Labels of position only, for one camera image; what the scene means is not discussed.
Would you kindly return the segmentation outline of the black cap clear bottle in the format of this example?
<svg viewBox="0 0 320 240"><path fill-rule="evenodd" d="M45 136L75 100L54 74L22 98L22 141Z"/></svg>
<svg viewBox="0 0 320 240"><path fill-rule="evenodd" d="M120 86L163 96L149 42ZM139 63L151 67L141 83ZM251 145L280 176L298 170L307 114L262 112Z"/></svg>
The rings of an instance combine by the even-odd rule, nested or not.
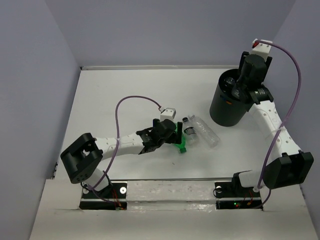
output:
<svg viewBox="0 0 320 240"><path fill-rule="evenodd" d="M182 130L186 139L186 143L190 146L197 145L199 142L199 137L189 119L187 117L183 117L182 123Z"/></svg>

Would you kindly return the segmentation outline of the green plastic bottle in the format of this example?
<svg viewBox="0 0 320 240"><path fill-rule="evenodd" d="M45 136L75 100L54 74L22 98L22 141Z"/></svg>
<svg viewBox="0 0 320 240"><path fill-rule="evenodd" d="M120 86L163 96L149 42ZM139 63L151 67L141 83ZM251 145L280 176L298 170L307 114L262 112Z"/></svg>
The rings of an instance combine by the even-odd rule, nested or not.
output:
<svg viewBox="0 0 320 240"><path fill-rule="evenodd" d="M174 143L174 146L179 150L179 153L180 154L184 154L187 152L187 149L186 149L186 138L184 136L184 133L183 133L183 123L178 121L175 123L176 125L176 133L179 135L180 137L180 141L179 141L179 144L178 143Z"/></svg>

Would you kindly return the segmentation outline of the large clear plastic bottle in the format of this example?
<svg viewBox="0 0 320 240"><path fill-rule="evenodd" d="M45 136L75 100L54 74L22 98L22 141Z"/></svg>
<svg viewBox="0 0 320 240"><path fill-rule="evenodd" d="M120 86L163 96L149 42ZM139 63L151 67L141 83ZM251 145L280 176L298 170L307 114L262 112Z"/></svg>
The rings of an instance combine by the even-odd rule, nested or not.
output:
<svg viewBox="0 0 320 240"><path fill-rule="evenodd" d="M206 142L207 146L211 149L215 148L220 142L220 138L216 133L199 116L191 114L188 118L196 132L199 133L202 139Z"/></svg>

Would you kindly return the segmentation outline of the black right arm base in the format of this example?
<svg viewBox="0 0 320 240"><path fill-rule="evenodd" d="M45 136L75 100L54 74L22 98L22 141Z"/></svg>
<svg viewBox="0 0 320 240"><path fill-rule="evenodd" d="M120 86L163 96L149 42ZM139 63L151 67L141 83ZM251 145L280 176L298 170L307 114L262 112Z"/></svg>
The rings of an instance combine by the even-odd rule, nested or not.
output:
<svg viewBox="0 0 320 240"><path fill-rule="evenodd" d="M262 207L262 198L259 192L252 187L235 187L230 181L215 182L212 191L216 199L217 210L244 210Z"/></svg>

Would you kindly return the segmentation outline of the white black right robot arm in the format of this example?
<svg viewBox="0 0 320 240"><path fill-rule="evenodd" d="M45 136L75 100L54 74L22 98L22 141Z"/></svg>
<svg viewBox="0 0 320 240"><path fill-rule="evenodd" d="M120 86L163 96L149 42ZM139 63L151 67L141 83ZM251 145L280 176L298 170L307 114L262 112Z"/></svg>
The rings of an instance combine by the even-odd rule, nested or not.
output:
<svg viewBox="0 0 320 240"><path fill-rule="evenodd" d="M297 86L293 102L281 119L271 92L263 85L270 61L270 57L253 53L244 56L232 91L253 117L269 146L261 170L239 172L238 179L230 183L235 196L242 196L249 188L259 191L263 187L274 190L300 185L314 163L313 155L302 151L285 127L296 106L301 85Z"/></svg>

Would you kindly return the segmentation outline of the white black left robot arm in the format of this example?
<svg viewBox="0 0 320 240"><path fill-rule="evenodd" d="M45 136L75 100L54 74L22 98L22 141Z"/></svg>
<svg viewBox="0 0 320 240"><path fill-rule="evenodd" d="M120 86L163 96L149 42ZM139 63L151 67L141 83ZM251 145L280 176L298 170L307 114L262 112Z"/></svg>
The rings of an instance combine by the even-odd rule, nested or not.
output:
<svg viewBox="0 0 320 240"><path fill-rule="evenodd" d="M104 198L110 194L111 185L106 172L98 168L101 161L151 153L163 144L180 144L182 131L182 122L154 119L152 127L118 139L96 138L88 132L67 147L60 158L72 184L85 183L93 187L97 196Z"/></svg>

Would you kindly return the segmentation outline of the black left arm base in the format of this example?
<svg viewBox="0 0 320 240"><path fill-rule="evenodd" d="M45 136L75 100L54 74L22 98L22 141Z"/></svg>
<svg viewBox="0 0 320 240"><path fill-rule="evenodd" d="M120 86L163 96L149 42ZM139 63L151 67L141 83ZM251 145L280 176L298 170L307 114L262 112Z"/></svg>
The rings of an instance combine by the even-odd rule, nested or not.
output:
<svg viewBox="0 0 320 240"><path fill-rule="evenodd" d="M81 210L124 211L127 209L128 183L112 181L106 189L92 192L88 185L81 183L82 193L79 202Z"/></svg>

